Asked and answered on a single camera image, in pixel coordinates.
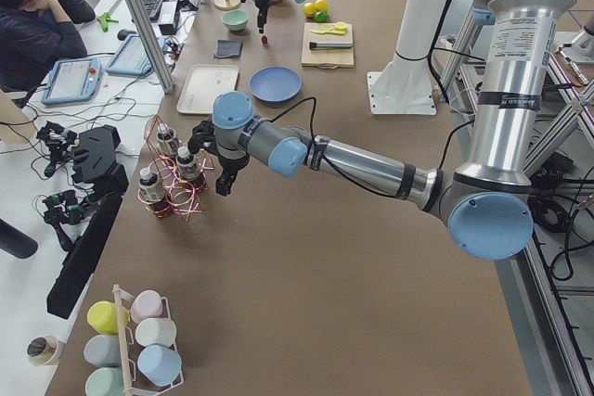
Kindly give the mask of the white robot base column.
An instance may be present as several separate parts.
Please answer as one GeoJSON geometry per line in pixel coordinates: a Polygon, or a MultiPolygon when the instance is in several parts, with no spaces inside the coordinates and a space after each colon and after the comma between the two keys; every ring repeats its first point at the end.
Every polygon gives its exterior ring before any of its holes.
{"type": "Polygon", "coordinates": [[[368,99],[374,115],[434,115],[429,70],[433,39],[447,0],[407,0],[393,59],[368,74],[368,99]]]}

